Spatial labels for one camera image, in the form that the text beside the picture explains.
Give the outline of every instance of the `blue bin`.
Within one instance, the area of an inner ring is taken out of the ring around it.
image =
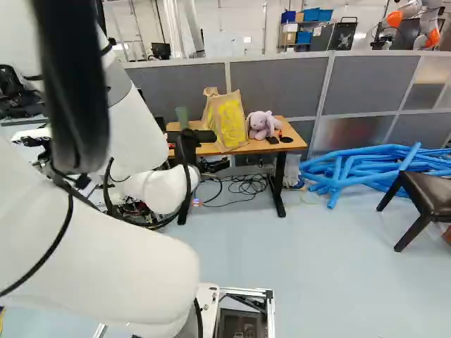
[[[286,11],[282,13],[282,20],[280,23],[295,23],[296,22],[296,11]]]
[[[318,21],[330,21],[333,9],[321,9],[318,15]]]
[[[311,32],[298,32],[296,34],[296,43],[297,44],[309,44],[311,42]]]
[[[319,7],[305,9],[304,10],[304,21],[318,21],[319,12],[320,12]]]

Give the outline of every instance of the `paper bag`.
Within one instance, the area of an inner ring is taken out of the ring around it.
[[[215,132],[219,151],[223,153],[246,145],[247,131],[240,90],[220,95],[216,87],[207,87],[204,95],[206,106],[202,124]]]

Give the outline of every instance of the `black chair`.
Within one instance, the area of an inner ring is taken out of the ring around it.
[[[451,223],[451,180],[422,173],[401,171],[397,179],[377,207],[382,211],[396,192],[403,187],[414,202],[420,217],[412,224],[400,241],[395,251],[401,252],[429,222]]]

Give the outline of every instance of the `green cup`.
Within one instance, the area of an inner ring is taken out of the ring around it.
[[[186,107],[177,107],[175,109],[175,113],[177,114],[178,122],[180,123],[180,130],[184,130],[190,127],[188,118],[188,108]]]

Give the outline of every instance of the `plush bunny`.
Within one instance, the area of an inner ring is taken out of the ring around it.
[[[254,111],[246,118],[246,130],[251,139],[264,139],[274,136],[275,129],[282,129],[282,122],[273,117],[271,111]]]

